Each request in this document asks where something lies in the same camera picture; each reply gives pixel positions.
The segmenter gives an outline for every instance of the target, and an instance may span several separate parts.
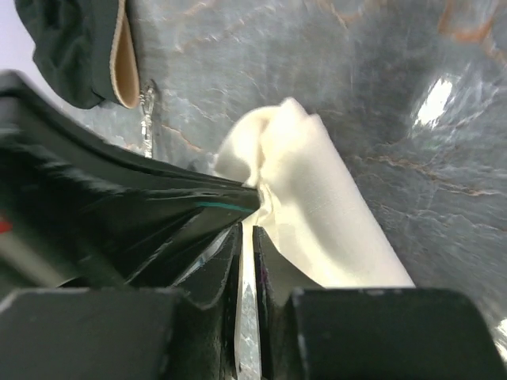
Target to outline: marble countertop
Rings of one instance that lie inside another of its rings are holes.
[[[131,0],[154,156],[206,171],[233,123],[317,112],[420,286],[469,295],[507,357],[507,6],[437,0]],[[140,152],[139,109],[64,107]]]

